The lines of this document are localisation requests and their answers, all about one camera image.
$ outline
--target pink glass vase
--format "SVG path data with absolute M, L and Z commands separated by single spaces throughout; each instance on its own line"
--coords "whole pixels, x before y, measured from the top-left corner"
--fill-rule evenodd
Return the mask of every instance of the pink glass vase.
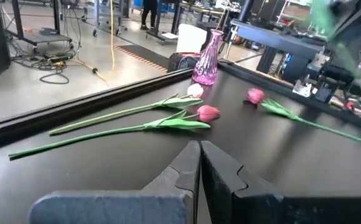
M 194 67 L 193 80 L 199 84 L 212 85 L 217 77 L 218 43 L 223 35 L 220 30 L 211 30 L 211 40 L 203 50 L 200 60 Z

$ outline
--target metal cart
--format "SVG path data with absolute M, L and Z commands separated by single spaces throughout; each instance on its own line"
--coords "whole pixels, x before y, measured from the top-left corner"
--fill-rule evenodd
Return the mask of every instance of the metal cart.
M 95 11 L 95 29 L 93 30 L 92 35 L 97 37 L 98 29 L 100 28 L 100 20 L 106 18 L 106 23 L 110 24 L 110 0 L 96 0 L 95 3 L 86 3 L 83 7 L 84 15 L 81 17 L 83 22 L 86 22 L 88 19 L 88 9 L 93 8 Z M 124 11 L 124 0 L 113 0 L 113 17 L 118 20 L 116 35 L 121 34 L 122 28 L 128 30 L 127 27 L 122 25 L 123 21 L 123 11 Z

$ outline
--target workbench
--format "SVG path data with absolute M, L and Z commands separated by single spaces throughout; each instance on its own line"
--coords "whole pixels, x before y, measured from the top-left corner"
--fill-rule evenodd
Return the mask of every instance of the workbench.
M 296 115 L 361 137 L 361 129 L 218 69 L 204 87 L 205 105 L 219 108 L 211 129 L 117 134 L 9 161 L 9 153 L 84 134 L 137 125 L 174 114 L 152 110 L 50 137 L 48 130 L 114 111 L 185 95 L 192 70 L 172 72 L 0 121 L 0 224 L 27 223 L 32 204 L 55 190 L 137 190 L 157 177 L 190 140 L 208 140 L 280 191 L 361 195 L 361 143 L 264 112 L 244 101 L 248 89 Z M 198 106 L 187 109 L 190 114 Z M 198 222 L 210 223 L 200 184 Z

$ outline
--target concrete floor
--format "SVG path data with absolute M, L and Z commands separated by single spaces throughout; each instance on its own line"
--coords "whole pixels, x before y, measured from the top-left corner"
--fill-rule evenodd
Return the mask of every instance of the concrete floor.
M 5 3 L 4 8 L 9 16 L 13 17 L 11 4 Z M 76 10 L 76 12 L 78 17 L 82 15 L 82 10 Z M 21 8 L 21 14 L 22 25 L 25 28 L 39 30 L 41 27 L 54 26 L 52 18 L 53 12 L 49 7 L 25 4 Z M 161 30 L 169 31 L 171 21 L 171 16 L 164 15 Z M 190 15 L 183 15 L 182 22 L 191 23 L 193 22 L 193 17 L 190 18 Z M 98 37 L 94 37 L 92 36 L 94 27 L 90 25 L 90 23 L 95 23 L 93 18 L 89 18 L 87 23 L 80 22 L 82 48 L 79 51 L 79 57 L 92 67 L 96 67 L 100 73 L 109 77 L 109 79 L 107 81 L 101 80 L 92 74 L 89 68 L 70 66 L 63 72 L 63 74 L 70 79 L 69 84 L 49 85 L 42 83 L 39 78 L 50 72 L 33 70 L 12 63 L 10 68 L 0 75 L 0 120 L 164 74 L 164 72 L 117 50 L 115 50 L 115 69 L 111 71 L 110 30 L 108 29 L 108 25 L 103 22 L 101 28 L 106 30 L 106 32 L 99 31 Z M 60 22 L 62 33 L 70 36 L 74 40 L 74 44 L 76 44 L 76 34 L 78 33 L 77 20 L 67 20 L 67 24 L 70 27 L 68 34 L 63 30 L 64 24 L 64 21 Z M 139 30 L 139 11 L 134 11 L 130 19 L 125 19 L 124 25 L 128 28 L 128 31 L 124 31 L 120 37 L 114 36 L 114 46 L 138 44 L 165 57 L 169 57 L 175 52 L 175 42 L 168 42 L 162 46 L 153 37 L 145 38 L 145 32 Z M 9 28 L 14 30 L 14 24 L 11 24 Z M 32 46 L 27 45 L 23 41 L 18 40 L 18 42 L 24 50 L 31 54 Z M 60 50 L 62 47 L 63 43 L 60 42 L 38 46 L 40 52 Z M 241 47 L 232 47 L 229 59 L 238 60 L 255 54 L 257 53 Z M 256 57 L 243 62 L 243 65 L 254 69 L 259 60 L 260 57 Z M 60 77 L 52 77 L 51 80 L 60 81 L 61 79 Z

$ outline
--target red tulip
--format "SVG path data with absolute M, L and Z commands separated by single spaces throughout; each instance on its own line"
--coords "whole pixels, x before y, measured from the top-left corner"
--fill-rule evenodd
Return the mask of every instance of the red tulip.
M 187 94 L 193 96 L 194 98 L 200 98 L 203 95 L 204 89 L 200 84 L 195 83 L 188 87 Z
M 218 119 L 220 117 L 220 111 L 213 106 L 204 105 L 197 110 L 197 115 L 200 121 L 208 123 Z
M 262 90 L 257 88 L 250 88 L 247 92 L 246 100 L 257 105 L 258 103 L 261 103 L 264 97 L 265 94 L 263 93 Z

